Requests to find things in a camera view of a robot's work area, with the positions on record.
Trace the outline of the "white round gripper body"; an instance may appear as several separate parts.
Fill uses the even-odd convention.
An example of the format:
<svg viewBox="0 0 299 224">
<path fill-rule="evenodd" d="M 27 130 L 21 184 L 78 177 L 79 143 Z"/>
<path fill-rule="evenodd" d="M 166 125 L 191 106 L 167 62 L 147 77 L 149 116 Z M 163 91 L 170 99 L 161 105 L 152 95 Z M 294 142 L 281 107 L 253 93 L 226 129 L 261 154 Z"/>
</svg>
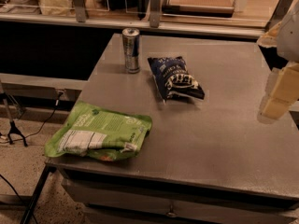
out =
<svg viewBox="0 0 299 224">
<path fill-rule="evenodd" d="M 278 56 L 290 62 L 299 62 L 299 2 L 281 21 L 277 36 Z"/>
</svg>

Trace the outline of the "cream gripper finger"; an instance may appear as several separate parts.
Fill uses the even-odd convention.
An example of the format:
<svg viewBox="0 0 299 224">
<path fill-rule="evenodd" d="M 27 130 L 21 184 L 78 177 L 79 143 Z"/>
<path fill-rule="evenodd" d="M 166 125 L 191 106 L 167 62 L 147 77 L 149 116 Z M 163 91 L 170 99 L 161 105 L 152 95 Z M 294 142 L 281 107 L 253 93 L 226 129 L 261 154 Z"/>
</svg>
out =
<svg viewBox="0 0 299 224">
<path fill-rule="evenodd" d="M 257 40 L 257 44 L 261 47 L 275 47 L 277 45 L 278 31 L 281 22 L 274 25 L 268 32 L 260 36 Z"/>
<path fill-rule="evenodd" d="M 299 63 L 287 63 L 281 69 L 273 68 L 265 87 L 262 115 L 280 119 L 299 99 Z"/>
</svg>

